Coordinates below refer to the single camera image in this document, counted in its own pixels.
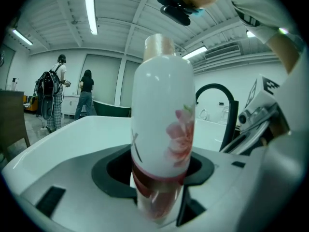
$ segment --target pink flower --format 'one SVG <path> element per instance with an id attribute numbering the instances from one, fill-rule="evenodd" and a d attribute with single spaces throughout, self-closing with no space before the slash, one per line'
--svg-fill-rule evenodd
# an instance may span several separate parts
<path id="1" fill-rule="evenodd" d="M 175 160 L 174 166 L 180 167 L 190 159 L 194 134 L 194 114 L 186 109 L 176 110 L 175 114 L 178 122 L 170 124 L 166 132 L 171 138 L 168 153 Z"/>

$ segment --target plaid pants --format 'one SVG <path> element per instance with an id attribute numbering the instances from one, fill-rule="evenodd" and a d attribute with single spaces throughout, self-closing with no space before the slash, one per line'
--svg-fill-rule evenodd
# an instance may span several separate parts
<path id="1" fill-rule="evenodd" d="M 61 103 L 62 103 L 63 86 L 60 91 L 54 96 L 54 111 L 52 117 L 47 121 L 48 128 L 52 131 L 61 128 Z"/>

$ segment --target black t-shirt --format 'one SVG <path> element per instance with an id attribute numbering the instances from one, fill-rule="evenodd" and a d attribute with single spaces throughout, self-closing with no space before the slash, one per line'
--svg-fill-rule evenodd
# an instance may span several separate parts
<path id="1" fill-rule="evenodd" d="M 89 92 L 91 93 L 92 85 L 94 84 L 92 78 L 83 76 L 81 82 L 84 82 L 82 92 Z"/>

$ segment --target white cabinet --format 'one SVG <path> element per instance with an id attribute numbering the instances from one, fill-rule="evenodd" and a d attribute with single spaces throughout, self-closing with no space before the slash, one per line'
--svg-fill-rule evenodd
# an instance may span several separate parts
<path id="1" fill-rule="evenodd" d="M 64 115 L 75 115 L 79 95 L 65 95 L 61 104 L 62 116 Z M 83 106 L 82 113 L 86 113 L 85 105 Z"/>

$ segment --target white shirt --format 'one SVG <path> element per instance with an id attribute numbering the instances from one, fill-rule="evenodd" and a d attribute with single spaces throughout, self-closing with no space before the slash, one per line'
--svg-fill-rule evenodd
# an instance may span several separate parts
<path id="1" fill-rule="evenodd" d="M 284 28 L 291 34 L 299 34 L 296 23 L 280 0 L 232 0 L 232 2 L 236 9 L 246 15 L 246 18 L 251 16 L 260 22 L 259 26 L 254 27 L 241 20 L 264 44 L 279 32 L 279 28 Z"/>
<path id="2" fill-rule="evenodd" d="M 56 69 L 57 69 L 57 67 L 60 65 L 60 63 L 57 63 L 57 64 L 55 64 L 53 67 L 52 67 L 52 71 L 56 71 Z M 61 74 L 62 73 L 65 73 L 65 72 L 67 72 L 67 67 L 65 66 L 65 65 L 61 65 L 60 67 L 59 67 L 59 69 L 57 70 L 57 76 L 59 77 L 59 80 L 60 81 L 62 81 L 61 80 Z"/>

